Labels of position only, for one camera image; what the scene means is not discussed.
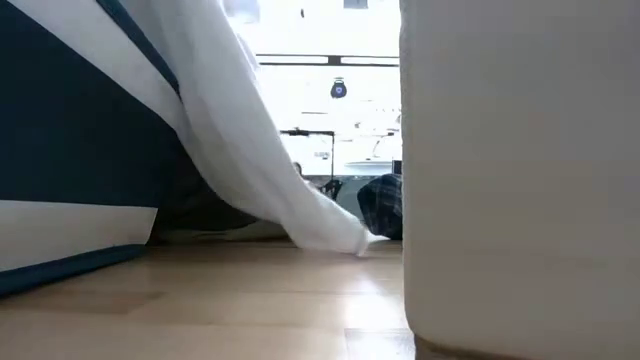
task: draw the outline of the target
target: dark cloth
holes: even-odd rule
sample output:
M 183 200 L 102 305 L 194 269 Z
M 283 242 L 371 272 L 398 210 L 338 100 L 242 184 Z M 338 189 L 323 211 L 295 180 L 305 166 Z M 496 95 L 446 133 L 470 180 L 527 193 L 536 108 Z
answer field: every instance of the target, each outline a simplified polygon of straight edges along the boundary
M 358 191 L 364 222 L 375 235 L 402 239 L 402 176 L 386 174 Z
M 256 221 L 255 217 L 222 200 L 182 149 L 175 169 L 175 182 L 158 209 L 151 237 L 160 239 L 161 233 L 168 230 L 239 229 Z

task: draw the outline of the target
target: black metal frame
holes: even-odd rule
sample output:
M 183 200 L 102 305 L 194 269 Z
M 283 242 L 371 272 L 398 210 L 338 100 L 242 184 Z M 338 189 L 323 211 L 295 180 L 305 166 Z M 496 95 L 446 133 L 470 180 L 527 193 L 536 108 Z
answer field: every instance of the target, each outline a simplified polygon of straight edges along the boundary
M 398 56 L 364 56 L 364 55 L 299 55 L 299 54 L 257 54 L 256 57 L 260 60 L 261 56 L 271 56 L 271 57 L 296 57 L 296 58 L 318 58 L 318 57 L 326 57 L 327 62 L 318 63 L 318 62 L 300 62 L 300 61 L 264 61 L 260 62 L 260 65 L 264 66 L 345 66 L 345 67 L 399 67 L 398 64 L 382 64 L 376 63 L 375 59 L 399 59 Z M 371 63 L 364 64 L 350 64 L 342 62 L 343 58 L 356 58 L 356 59 L 371 59 L 373 60 Z

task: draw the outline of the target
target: window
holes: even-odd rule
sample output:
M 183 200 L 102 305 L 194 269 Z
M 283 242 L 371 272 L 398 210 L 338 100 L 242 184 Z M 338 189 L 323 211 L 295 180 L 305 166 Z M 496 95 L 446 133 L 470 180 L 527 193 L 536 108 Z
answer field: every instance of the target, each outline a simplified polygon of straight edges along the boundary
M 276 125 L 335 131 L 336 175 L 390 172 L 402 146 L 398 0 L 225 1 Z M 305 175 L 330 173 L 330 139 L 283 141 Z

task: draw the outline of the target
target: white fabric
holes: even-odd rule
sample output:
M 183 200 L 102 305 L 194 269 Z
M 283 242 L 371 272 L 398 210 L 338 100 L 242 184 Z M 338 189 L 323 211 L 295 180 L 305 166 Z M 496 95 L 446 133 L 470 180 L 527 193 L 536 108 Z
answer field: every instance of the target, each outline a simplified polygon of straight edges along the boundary
M 361 254 L 375 238 L 294 170 L 260 96 L 257 61 L 218 2 L 123 1 L 178 77 L 184 107 L 94 0 L 11 2 L 167 121 L 229 204 L 281 224 L 302 248 Z
M 222 5 L 149 2 L 180 83 L 187 152 L 229 204 L 281 224 L 300 247 L 362 253 L 373 236 L 296 173 L 258 88 L 253 54 Z
M 118 245 L 144 245 L 156 209 L 0 200 L 0 272 Z

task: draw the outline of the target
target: wooden floor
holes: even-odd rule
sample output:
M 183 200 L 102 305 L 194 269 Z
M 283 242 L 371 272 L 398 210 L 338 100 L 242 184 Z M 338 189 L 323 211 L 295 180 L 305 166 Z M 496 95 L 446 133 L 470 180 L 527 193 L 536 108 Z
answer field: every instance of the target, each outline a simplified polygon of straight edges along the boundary
M 405 360 L 401 246 L 151 248 L 0 300 L 0 359 Z

